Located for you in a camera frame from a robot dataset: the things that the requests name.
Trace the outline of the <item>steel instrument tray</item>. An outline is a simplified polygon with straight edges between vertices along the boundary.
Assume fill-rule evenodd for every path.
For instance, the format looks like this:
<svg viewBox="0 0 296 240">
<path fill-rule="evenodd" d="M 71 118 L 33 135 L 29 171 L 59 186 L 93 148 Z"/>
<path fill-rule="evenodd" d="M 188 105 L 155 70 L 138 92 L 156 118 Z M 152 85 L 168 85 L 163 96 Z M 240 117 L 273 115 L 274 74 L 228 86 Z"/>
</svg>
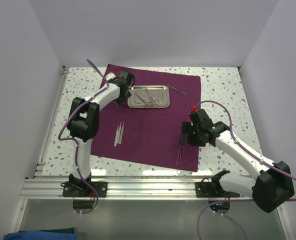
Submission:
<svg viewBox="0 0 296 240">
<path fill-rule="evenodd" d="M 165 85 L 135 85 L 129 92 L 131 97 L 127 100 L 127 105 L 133 109 L 146 109 L 136 103 L 134 103 L 134 91 L 146 87 L 150 95 L 155 99 L 159 100 L 159 105 L 157 107 L 148 108 L 148 109 L 164 109 L 170 106 L 170 92 L 169 88 Z"/>
</svg>

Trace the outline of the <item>long steel forceps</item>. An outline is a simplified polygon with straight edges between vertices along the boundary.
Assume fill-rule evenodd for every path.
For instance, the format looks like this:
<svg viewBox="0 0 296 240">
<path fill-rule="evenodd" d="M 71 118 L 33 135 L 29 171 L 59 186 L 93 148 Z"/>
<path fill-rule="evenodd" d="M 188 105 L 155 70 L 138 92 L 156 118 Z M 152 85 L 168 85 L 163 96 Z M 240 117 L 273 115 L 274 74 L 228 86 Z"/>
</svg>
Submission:
<svg viewBox="0 0 296 240">
<path fill-rule="evenodd" d="M 181 165 L 182 153 L 183 153 L 183 145 L 181 144 L 180 147 L 179 147 L 179 151 L 178 151 L 178 155 L 177 155 L 177 160 L 176 160 L 176 165 L 177 166 Z"/>
</svg>

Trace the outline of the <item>purple cloth wrap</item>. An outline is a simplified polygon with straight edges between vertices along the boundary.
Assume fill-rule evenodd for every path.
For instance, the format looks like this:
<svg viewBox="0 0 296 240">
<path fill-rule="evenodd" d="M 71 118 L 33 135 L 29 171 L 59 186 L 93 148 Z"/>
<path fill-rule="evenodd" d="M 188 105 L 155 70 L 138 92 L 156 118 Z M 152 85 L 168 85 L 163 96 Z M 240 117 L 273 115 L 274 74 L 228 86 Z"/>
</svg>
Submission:
<svg viewBox="0 0 296 240">
<path fill-rule="evenodd" d="M 186 95 L 171 89 L 167 108 L 129 108 L 108 104 L 99 115 L 98 133 L 92 141 L 91 154 L 133 163 L 196 172 L 197 147 L 182 147 L 181 165 L 176 165 L 182 122 L 190 121 L 190 111 L 201 101 L 201 78 L 167 72 L 134 69 L 109 64 L 106 73 L 119 75 L 128 71 L 135 85 L 173 85 Z M 121 144 L 114 146 L 116 130 L 124 122 Z"/>
</svg>

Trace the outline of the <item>thin steel forceps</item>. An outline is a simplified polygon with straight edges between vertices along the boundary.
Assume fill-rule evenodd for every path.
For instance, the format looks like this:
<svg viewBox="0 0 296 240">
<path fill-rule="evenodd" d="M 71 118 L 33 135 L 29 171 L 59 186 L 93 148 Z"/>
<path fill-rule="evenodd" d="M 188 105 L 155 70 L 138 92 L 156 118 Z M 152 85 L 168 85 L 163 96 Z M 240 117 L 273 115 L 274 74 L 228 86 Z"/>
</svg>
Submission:
<svg viewBox="0 0 296 240">
<path fill-rule="evenodd" d="M 186 96 L 186 93 L 184 93 L 182 90 L 180 90 L 180 89 L 177 88 L 176 86 L 171 85 L 171 84 L 167 84 L 167 86 L 168 86 L 168 87 L 171 87 L 171 88 L 174 89 L 175 91 L 177 91 L 177 92 L 179 92 L 179 93 L 181 93 L 181 94 L 183 94 L 183 95 Z"/>
</svg>

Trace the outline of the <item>steel tweezers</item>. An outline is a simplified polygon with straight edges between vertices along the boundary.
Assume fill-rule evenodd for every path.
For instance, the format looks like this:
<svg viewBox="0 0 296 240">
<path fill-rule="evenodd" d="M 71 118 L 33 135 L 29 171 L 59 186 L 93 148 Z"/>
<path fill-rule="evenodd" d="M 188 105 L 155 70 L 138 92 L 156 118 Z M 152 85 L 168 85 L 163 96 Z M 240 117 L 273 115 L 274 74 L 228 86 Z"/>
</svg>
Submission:
<svg viewBox="0 0 296 240">
<path fill-rule="evenodd" d="M 124 133 L 124 126 L 125 126 L 125 122 L 123 121 L 122 124 L 120 125 L 118 144 L 122 143 L 123 133 Z"/>
<path fill-rule="evenodd" d="M 120 135 L 120 132 L 121 132 L 121 126 L 122 126 L 122 123 L 120 122 L 120 124 L 117 126 L 117 129 L 116 129 L 116 134 L 115 134 L 115 139 L 114 139 L 114 146 L 116 147 L 118 144 L 119 144 L 119 135 Z"/>
</svg>

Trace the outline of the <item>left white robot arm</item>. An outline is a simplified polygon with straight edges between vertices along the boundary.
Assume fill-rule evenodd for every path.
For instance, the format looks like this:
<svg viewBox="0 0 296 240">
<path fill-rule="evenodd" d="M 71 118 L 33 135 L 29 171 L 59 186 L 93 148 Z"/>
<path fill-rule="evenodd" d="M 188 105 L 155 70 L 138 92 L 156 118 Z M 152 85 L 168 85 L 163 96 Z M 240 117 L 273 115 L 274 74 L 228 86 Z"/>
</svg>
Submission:
<svg viewBox="0 0 296 240">
<path fill-rule="evenodd" d="M 118 76 L 110 72 L 104 80 L 104 85 L 91 96 L 73 99 L 67 122 L 67 129 L 76 145 L 74 171 L 68 182 L 83 197 L 95 190 L 91 184 L 90 154 L 92 140 L 99 130 L 100 111 L 111 102 L 121 105 L 130 98 L 129 89 L 135 76 L 123 70 Z"/>
</svg>

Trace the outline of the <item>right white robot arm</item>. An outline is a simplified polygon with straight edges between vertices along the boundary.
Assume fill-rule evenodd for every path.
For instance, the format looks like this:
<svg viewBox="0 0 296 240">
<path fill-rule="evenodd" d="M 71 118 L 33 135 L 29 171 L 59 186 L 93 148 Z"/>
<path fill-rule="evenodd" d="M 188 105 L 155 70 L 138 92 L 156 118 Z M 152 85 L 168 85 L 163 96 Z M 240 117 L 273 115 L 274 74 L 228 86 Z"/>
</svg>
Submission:
<svg viewBox="0 0 296 240">
<path fill-rule="evenodd" d="M 255 150 L 245 150 L 242 141 L 231 136 L 231 128 L 225 123 L 214 123 L 205 110 L 191 112 L 190 121 L 181 124 L 180 145 L 205 147 L 206 144 L 223 151 L 240 164 L 248 176 L 232 175 L 221 170 L 209 180 L 195 183 L 198 198 L 228 198 L 241 195 L 252 198 L 266 213 L 294 196 L 293 180 L 289 177 L 290 167 L 280 161 L 275 163 Z"/>
</svg>

